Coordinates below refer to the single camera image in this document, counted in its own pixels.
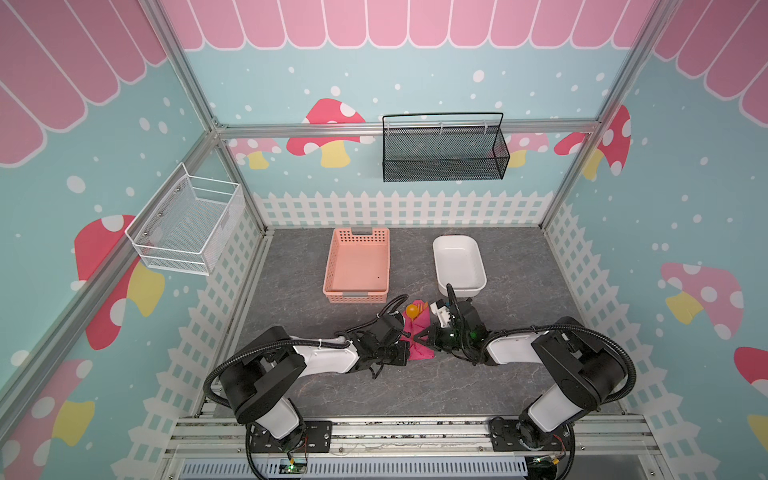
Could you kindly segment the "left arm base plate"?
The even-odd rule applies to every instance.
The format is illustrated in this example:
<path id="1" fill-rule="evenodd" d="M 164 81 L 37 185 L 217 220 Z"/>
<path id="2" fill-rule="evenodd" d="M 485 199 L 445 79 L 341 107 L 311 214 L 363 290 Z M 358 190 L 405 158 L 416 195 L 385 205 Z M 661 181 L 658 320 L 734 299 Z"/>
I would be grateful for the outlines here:
<path id="1" fill-rule="evenodd" d="M 332 437 L 331 421 L 304 421 L 285 438 L 278 440 L 258 424 L 251 425 L 251 451 L 253 453 L 299 452 L 328 453 Z"/>

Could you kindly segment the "yellow plastic spoon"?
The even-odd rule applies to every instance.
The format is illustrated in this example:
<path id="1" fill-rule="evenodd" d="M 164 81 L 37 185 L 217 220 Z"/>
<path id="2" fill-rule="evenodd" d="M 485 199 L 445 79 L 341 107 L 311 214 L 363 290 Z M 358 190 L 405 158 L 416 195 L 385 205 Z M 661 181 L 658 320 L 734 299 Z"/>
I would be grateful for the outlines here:
<path id="1" fill-rule="evenodd" d="M 405 309 L 405 314 L 411 321 L 417 320 L 421 312 L 422 306 L 416 303 L 408 305 Z"/>

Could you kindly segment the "magenta paper napkin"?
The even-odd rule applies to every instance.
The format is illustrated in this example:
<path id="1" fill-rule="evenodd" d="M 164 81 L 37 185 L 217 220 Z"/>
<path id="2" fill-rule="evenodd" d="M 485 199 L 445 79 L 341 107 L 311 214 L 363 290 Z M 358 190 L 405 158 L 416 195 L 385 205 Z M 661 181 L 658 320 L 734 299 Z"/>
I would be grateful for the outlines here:
<path id="1" fill-rule="evenodd" d="M 408 361 L 420 361 L 431 360 L 435 357 L 435 352 L 425 345 L 426 333 L 425 330 L 431 325 L 431 313 L 429 306 L 426 302 L 421 300 L 415 300 L 410 304 L 420 304 L 422 306 L 422 312 L 417 320 L 411 321 L 403 312 L 404 316 L 404 332 L 407 336 L 403 336 L 402 340 L 406 341 L 409 346 L 409 358 Z"/>

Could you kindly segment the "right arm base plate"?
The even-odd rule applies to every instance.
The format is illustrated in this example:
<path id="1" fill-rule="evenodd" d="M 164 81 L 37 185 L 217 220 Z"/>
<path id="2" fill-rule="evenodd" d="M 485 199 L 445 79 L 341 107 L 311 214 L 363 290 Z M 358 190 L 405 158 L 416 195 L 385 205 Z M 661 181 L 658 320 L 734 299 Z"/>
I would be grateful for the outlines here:
<path id="1" fill-rule="evenodd" d="M 566 425 L 547 433 L 540 431 L 532 422 L 502 417 L 492 418 L 488 428 L 495 452 L 565 452 L 573 438 Z"/>

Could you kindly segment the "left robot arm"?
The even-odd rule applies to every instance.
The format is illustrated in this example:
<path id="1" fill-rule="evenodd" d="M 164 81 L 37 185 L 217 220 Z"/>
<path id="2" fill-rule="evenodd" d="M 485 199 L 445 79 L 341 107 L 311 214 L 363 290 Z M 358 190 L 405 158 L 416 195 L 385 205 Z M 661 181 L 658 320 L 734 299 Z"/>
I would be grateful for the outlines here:
<path id="1" fill-rule="evenodd" d="M 300 448 L 308 427 L 287 393 L 303 377 L 369 372 L 377 379 L 388 366 L 404 366 L 409 334 L 398 308 L 399 295 L 373 319 L 341 330 L 331 339 L 305 339 L 274 326 L 213 368 L 203 383 L 207 399 L 231 410 L 253 436 L 266 433 L 286 452 Z"/>

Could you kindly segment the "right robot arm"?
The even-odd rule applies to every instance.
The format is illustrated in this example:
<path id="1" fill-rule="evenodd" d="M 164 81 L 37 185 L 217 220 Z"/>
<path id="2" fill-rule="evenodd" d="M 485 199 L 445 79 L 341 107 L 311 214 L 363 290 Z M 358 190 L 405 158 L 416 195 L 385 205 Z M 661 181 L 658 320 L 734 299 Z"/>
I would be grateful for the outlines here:
<path id="1" fill-rule="evenodd" d="M 447 298 L 429 305 L 434 319 L 417 335 L 418 342 L 473 365 L 513 363 L 542 365 L 553 385 L 529 404 L 511 426 L 491 422 L 494 448 L 547 449 L 573 423 L 634 389 L 637 371 L 630 355 L 608 336 L 565 316 L 543 326 L 491 331 L 467 298 L 451 286 Z"/>

